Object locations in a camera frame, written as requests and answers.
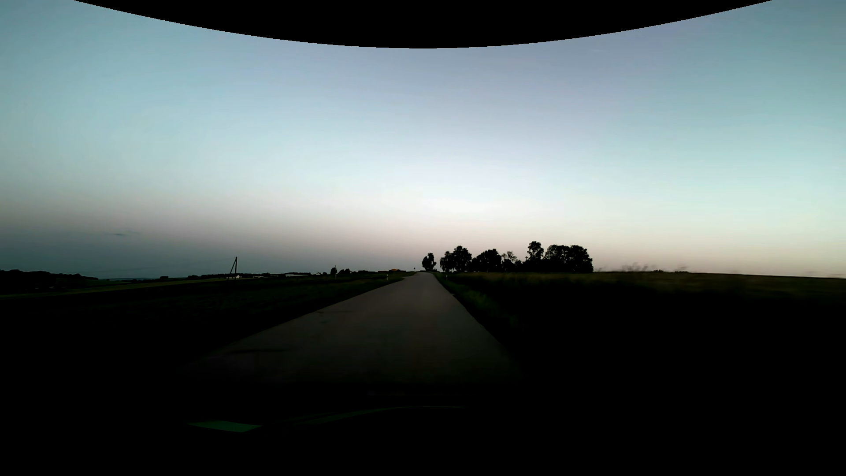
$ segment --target sky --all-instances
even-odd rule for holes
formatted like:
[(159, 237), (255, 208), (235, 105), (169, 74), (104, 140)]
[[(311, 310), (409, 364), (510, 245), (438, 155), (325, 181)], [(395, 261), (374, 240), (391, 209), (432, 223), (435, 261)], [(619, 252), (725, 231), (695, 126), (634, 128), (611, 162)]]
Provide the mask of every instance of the sky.
[(846, 276), (846, 3), (771, 0), (504, 47), (206, 30), (0, 3), (0, 269)]

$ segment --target tree silhouette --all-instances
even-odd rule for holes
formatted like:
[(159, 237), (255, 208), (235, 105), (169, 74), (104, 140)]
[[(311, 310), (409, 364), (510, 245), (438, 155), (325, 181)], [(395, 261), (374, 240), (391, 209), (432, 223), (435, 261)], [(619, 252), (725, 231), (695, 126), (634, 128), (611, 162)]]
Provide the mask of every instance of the tree silhouette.
[(496, 248), (480, 253), (470, 262), (470, 269), (472, 271), (500, 271), (502, 267), (503, 257), (499, 256)]
[(443, 253), (443, 257), (441, 258), (441, 270), (444, 273), (451, 273), (455, 269), (455, 265), (453, 264), (453, 254), (451, 252)]
[(501, 258), (503, 259), (503, 271), (517, 271), (523, 264), (522, 261), (517, 259), (513, 252), (505, 252), (502, 254)]
[(569, 247), (567, 267), (570, 273), (593, 273), (593, 258), (579, 245)]
[(423, 258), (423, 269), (426, 271), (432, 271), (435, 268), (435, 255), (434, 253), (429, 253), (426, 257)]
[(456, 246), (453, 250), (453, 266), (459, 273), (470, 271), (470, 262), (473, 261), (473, 255), (463, 246)]
[(526, 256), (524, 269), (526, 271), (542, 271), (543, 247), (539, 241), (529, 243), (529, 254)]

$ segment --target tree line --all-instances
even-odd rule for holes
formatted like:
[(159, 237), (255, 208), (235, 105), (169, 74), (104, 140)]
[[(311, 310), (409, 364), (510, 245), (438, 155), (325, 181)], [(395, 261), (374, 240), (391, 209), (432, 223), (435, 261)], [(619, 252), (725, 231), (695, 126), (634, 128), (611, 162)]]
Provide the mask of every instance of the tree line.
[(440, 265), (444, 273), (458, 272), (495, 272), (495, 271), (534, 271), (563, 273), (593, 273), (593, 259), (584, 247), (579, 245), (550, 245), (546, 250), (538, 241), (529, 244), (528, 256), (518, 259), (514, 253), (499, 253), (491, 249), (475, 257), (463, 246), (456, 246), (451, 252), (444, 253), (436, 262), (434, 253), (423, 258), (423, 269), (432, 271)]

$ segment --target field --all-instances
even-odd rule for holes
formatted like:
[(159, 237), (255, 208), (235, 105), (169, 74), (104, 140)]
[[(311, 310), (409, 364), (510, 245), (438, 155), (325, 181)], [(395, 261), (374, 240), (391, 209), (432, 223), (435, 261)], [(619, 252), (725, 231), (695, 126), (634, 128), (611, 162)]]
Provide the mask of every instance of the field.
[[(33, 407), (51, 418), (107, 412), (143, 420), (160, 412), (163, 424), (168, 380), (181, 363), (407, 275), (179, 281), (7, 297), (0, 306), (14, 337), (12, 368), (24, 374), (30, 403), (41, 404)], [(95, 397), (81, 401), (79, 388)], [(118, 424), (107, 420), (98, 425)]]
[(835, 362), (832, 339), (846, 308), (846, 280), (838, 279), (436, 276), (524, 364), (537, 391), (569, 388), (572, 397), (611, 406), (641, 401), (638, 396), (740, 404), (765, 388), (783, 393), (774, 390), (778, 382), (807, 382)]

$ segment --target road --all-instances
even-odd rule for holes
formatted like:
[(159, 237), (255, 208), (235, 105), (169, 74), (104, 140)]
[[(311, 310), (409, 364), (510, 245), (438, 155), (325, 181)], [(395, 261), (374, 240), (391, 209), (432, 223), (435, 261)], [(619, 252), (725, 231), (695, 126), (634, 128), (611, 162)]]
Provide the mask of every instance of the road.
[(508, 394), (518, 364), (454, 296), (418, 273), (225, 346), (184, 368), (189, 381), (290, 395)]

